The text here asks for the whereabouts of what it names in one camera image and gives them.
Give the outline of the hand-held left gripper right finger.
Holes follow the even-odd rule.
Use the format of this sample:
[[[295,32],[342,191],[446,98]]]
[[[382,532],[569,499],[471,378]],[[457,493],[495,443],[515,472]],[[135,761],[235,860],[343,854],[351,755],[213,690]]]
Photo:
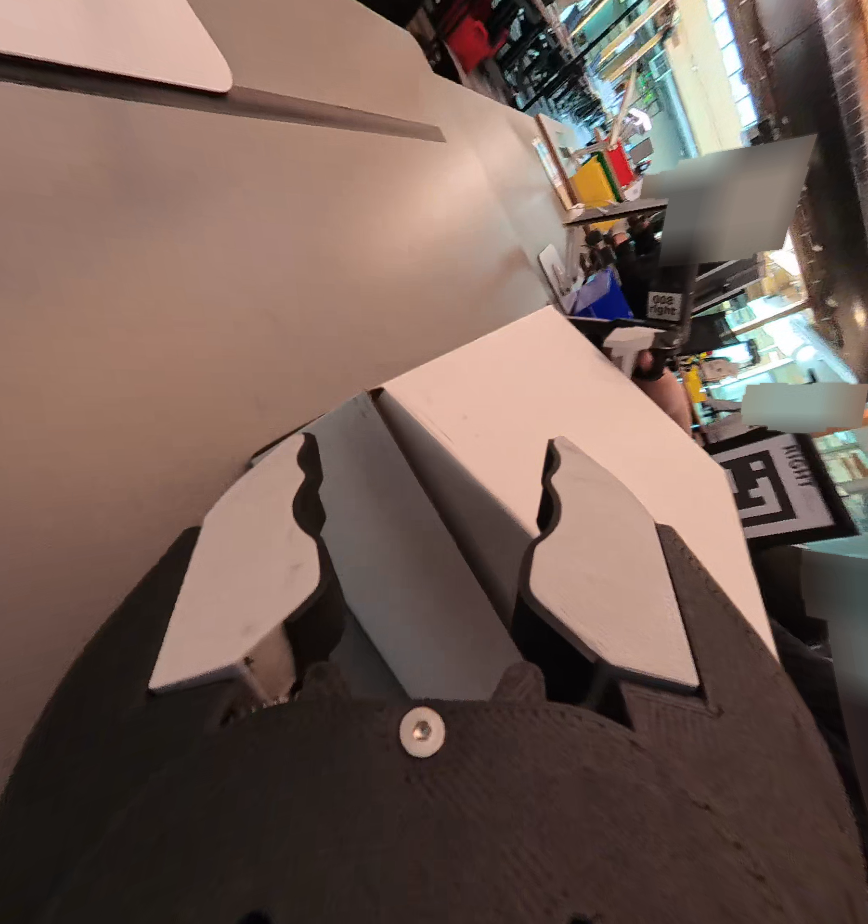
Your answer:
[[[538,534],[521,563],[517,643],[556,696],[614,679],[694,694],[701,681],[658,524],[566,437],[546,449]]]

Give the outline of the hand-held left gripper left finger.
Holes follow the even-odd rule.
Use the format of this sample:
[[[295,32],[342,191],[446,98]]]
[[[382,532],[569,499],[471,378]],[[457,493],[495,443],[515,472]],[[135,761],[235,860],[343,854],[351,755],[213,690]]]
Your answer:
[[[240,681],[255,702],[289,700],[315,655],[296,622],[333,583],[312,433],[275,445],[210,509],[148,680],[175,693]]]

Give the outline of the white cardboard box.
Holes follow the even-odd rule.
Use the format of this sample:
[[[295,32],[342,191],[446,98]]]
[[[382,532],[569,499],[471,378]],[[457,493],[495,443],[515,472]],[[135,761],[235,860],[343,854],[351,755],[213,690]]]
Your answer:
[[[379,671],[412,699],[486,699],[512,641],[561,436],[670,526],[776,654],[728,479],[553,308],[361,393],[306,424],[324,541]]]

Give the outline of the person's right forearm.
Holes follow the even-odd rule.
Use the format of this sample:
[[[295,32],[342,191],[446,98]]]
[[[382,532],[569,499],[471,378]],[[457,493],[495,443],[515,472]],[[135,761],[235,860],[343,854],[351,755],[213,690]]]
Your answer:
[[[634,378],[635,385],[688,436],[692,435],[694,411],[681,381],[664,371],[655,380]]]

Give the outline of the blue plastic bin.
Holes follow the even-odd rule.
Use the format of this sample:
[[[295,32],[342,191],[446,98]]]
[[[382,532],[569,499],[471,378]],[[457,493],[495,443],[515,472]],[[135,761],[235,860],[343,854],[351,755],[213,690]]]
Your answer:
[[[634,317],[612,267],[596,272],[574,292],[569,315],[603,321]]]

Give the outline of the black background table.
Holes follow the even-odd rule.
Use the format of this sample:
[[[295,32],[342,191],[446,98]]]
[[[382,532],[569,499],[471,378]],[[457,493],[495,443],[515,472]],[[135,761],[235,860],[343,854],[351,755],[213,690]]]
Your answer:
[[[608,203],[602,206],[579,206],[569,210],[563,225],[603,225],[629,219],[635,215],[656,214],[668,208],[668,199],[639,199]]]

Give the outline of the yellow plastic bin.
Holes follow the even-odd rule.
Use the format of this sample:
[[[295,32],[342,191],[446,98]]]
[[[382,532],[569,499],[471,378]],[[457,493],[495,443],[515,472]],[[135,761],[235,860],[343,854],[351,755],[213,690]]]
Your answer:
[[[585,208],[601,208],[621,201],[616,179],[611,178],[603,154],[594,154],[577,168],[570,183],[577,201]]]

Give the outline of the black framed marker tag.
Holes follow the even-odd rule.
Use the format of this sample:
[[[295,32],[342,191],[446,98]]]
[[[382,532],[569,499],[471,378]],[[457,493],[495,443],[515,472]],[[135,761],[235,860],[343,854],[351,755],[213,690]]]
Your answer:
[[[705,451],[727,476],[751,550],[859,534],[811,436],[756,428]]]

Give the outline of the wooden framed board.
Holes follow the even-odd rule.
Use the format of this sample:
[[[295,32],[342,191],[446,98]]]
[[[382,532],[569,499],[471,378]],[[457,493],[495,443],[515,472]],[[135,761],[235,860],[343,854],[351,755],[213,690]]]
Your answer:
[[[571,156],[580,147],[575,127],[541,113],[533,121],[537,132],[533,145],[562,207],[568,211],[581,207],[582,200],[572,180],[579,167]]]

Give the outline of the large red plastic container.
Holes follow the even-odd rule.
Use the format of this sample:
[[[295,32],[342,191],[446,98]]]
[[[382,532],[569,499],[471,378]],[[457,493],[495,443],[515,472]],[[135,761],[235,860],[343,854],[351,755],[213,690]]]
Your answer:
[[[486,61],[493,61],[509,37],[509,28],[501,24],[489,29],[475,17],[463,16],[447,37],[447,45],[460,68],[471,73]]]

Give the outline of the white desk stand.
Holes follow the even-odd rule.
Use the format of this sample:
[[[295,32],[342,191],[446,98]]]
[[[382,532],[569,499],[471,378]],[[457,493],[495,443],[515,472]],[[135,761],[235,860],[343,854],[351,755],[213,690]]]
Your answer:
[[[233,86],[187,1],[0,1],[0,54],[211,93]]]

